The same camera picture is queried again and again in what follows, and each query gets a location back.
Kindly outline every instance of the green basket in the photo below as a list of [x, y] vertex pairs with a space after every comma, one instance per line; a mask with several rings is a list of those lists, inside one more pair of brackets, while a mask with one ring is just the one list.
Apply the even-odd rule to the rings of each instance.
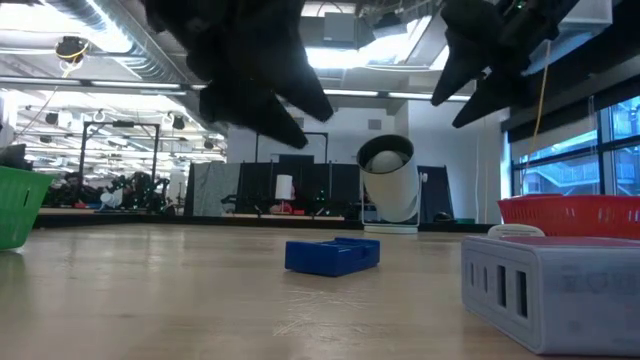
[[0, 167], [0, 250], [27, 241], [53, 177]]

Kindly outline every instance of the red basket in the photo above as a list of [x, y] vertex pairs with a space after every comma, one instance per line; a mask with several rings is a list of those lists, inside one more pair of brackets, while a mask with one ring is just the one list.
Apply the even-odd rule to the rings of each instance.
[[640, 239], [640, 197], [537, 195], [498, 205], [506, 224], [535, 226], [547, 236]]

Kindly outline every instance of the yellow cable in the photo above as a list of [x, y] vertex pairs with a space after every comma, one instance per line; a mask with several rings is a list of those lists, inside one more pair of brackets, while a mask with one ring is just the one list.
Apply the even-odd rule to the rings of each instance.
[[78, 56], [83, 55], [84, 53], [86, 53], [88, 49], [89, 49], [89, 41], [87, 41], [87, 42], [84, 44], [84, 48], [82, 48], [82, 50], [80, 50], [80, 51], [78, 51], [77, 53], [72, 54], [72, 55], [60, 55], [60, 54], [58, 53], [58, 44], [56, 44], [56, 47], [55, 47], [54, 51], [56, 52], [56, 55], [57, 55], [60, 59], [74, 59], [74, 60], [75, 60], [75, 58], [76, 58], [76, 57], [78, 57]]
[[538, 131], [540, 130], [540, 120], [542, 119], [542, 107], [544, 105], [544, 91], [547, 87], [547, 73], [549, 72], [549, 58], [551, 57], [551, 41], [547, 40], [547, 56], [544, 65], [544, 72], [542, 74], [542, 89], [540, 90], [540, 102], [538, 103], [538, 117], [536, 119], [536, 128], [533, 131], [533, 139], [531, 140], [531, 146], [529, 146], [529, 154], [527, 155], [527, 165], [524, 168], [524, 175], [522, 176], [520, 193], [522, 195], [522, 188], [524, 187], [524, 177], [529, 170], [529, 163], [531, 162], [531, 154], [536, 147], [536, 140], [538, 137]]
[[[71, 63], [71, 65], [69, 65], [69, 67], [67, 68], [67, 70], [64, 71], [64, 73], [62, 74], [62, 78], [65, 79], [69, 76], [69, 74], [71, 74], [72, 71], [76, 70], [74, 65], [76, 64], [76, 61], [78, 60], [79, 55], [77, 55], [76, 57], [73, 58], [73, 62]], [[53, 100], [53, 96], [58, 92], [58, 86], [56, 86], [53, 89], [53, 92], [51, 92], [51, 96], [49, 96], [49, 98], [47, 99], [47, 101], [44, 103], [44, 105], [40, 108], [40, 111], [38, 111], [38, 113], [36, 114], [36, 116], [33, 117], [33, 119], [31, 120], [31, 122], [29, 122], [29, 124], [27, 124], [27, 126], [24, 127], [24, 129], [22, 129], [22, 131], [15, 137], [14, 140], [17, 140], [19, 137], [21, 137], [27, 130], [29, 130], [29, 128], [31, 127], [31, 125], [33, 125], [34, 122], [36, 122], [36, 120], [38, 120], [38, 117], [40, 117], [40, 114], [42, 114], [42, 112], [44, 112], [44, 110], [47, 108], [47, 106], [49, 106], [49, 103], [51, 102], [51, 100]]]

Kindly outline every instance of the table surface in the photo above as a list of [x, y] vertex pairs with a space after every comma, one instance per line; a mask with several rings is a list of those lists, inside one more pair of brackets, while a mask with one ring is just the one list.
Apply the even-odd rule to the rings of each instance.
[[0, 253], [0, 358], [539, 359], [464, 310], [459, 234], [369, 236], [380, 266], [342, 278], [283, 269], [287, 240], [362, 235], [35, 230]]

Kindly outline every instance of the blue plastic tray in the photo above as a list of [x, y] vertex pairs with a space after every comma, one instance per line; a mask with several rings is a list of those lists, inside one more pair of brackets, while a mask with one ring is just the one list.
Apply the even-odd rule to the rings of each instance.
[[284, 267], [335, 277], [375, 267], [379, 262], [380, 241], [336, 238], [316, 243], [288, 241]]

